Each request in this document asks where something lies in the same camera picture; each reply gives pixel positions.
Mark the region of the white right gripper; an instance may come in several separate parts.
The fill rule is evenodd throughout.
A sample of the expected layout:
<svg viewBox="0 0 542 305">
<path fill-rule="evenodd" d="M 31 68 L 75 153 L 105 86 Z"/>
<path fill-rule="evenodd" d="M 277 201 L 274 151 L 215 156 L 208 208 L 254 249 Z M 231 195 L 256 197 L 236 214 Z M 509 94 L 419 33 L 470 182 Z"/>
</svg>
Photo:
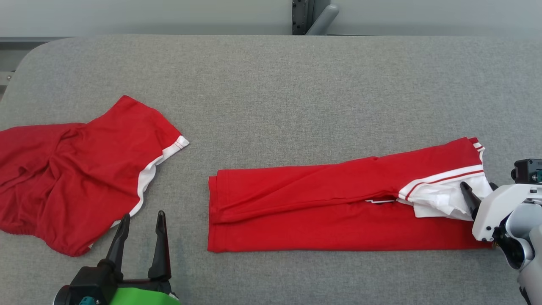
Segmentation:
<svg viewBox="0 0 542 305">
<path fill-rule="evenodd" d="M 472 234 L 477 241 L 493 241 L 493 230 L 520 204 L 527 200 L 541 199 L 540 185 L 503 185 L 489 183 L 492 193 L 482 200 L 476 196 L 467 182 L 459 184 L 469 216 L 474 221 Z"/>
</svg>

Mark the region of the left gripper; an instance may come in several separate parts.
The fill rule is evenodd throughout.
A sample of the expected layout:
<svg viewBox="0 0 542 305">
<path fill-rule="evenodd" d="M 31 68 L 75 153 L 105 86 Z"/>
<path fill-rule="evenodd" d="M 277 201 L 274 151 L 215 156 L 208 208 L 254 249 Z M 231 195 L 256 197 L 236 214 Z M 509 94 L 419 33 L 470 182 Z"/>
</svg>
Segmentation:
<svg viewBox="0 0 542 305">
<path fill-rule="evenodd" d="M 117 274 L 122 274 L 124 243 L 129 235 L 130 214 L 125 214 L 106 255 L 106 262 Z M 157 241 L 151 267 L 148 270 L 149 279 L 132 279 L 118 282 L 117 290 L 110 305 L 180 305 L 180 300 L 172 291 L 171 262 L 168 230 L 164 211 L 159 211 L 155 224 Z"/>
</svg>

